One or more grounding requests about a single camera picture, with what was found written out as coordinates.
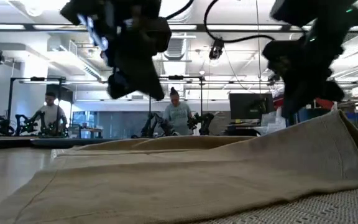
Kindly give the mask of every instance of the pillar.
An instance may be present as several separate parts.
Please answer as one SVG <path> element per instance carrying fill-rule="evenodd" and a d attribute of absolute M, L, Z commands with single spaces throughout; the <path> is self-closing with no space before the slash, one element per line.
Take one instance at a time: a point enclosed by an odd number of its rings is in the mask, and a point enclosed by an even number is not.
<path fill-rule="evenodd" d="M 48 76 L 48 62 L 46 60 L 29 57 L 21 65 L 20 77 Z M 25 84 L 16 80 L 13 87 L 11 119 L 15 114 L 24 114 L 31 117 L 44 105 L 46 84 Z"/>

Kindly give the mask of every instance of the glass wall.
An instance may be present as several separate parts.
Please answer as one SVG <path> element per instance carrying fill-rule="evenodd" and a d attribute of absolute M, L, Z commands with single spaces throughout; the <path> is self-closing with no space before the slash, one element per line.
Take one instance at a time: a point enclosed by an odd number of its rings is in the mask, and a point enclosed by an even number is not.
<path fill-rule="evenodd" d="M 104 139 L 128 139 L 131 136 L 140 136 L 140 131 L 145 126 L 148 111 L 79 111 L 73 113 L 73 124 L 89 128 L 102 129 Z M 157 125 L 154 133 L 163 134 Z M 82 133 L 82 138 L 89 138 L 87 133 Z"/>

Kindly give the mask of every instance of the computer monitor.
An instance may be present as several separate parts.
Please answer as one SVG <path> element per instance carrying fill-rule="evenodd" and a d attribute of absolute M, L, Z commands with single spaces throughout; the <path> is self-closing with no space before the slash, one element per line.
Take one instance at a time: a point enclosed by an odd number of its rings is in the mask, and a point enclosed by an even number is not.
<path fill-rule="evenodd" d="M 262 114 L 274 111 L 271 93 L 229 94 L 231 119 L 262 119 Z"/>

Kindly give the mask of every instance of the tan fabric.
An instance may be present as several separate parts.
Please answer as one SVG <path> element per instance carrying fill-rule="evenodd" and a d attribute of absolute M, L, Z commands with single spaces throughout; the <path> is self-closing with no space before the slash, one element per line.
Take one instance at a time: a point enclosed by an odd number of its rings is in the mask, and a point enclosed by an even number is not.
<path fill-rule="evenodd" d="M 0 223 L 188 223 L 358 187 L 358 130 L 339 112 L 259 137 L 79 147 L 0 204 Z"/>

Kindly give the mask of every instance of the white t-shirt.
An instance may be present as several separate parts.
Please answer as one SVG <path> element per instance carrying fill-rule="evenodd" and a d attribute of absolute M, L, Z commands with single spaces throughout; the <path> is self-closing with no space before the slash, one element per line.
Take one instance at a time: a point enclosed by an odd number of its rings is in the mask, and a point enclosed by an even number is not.
<path fill-rule="evenodd" d="M 45 112 L 45 125 L 48 126 L 50 123 L 53 123 L 56 121 L 57 118 L 57 105 L 52 106 L 43 106 L 39 109 L 41 112 Z M 59 107 L 59 116 L 66 116 L 65 112 L 62 110 L 61 107 Z"/>

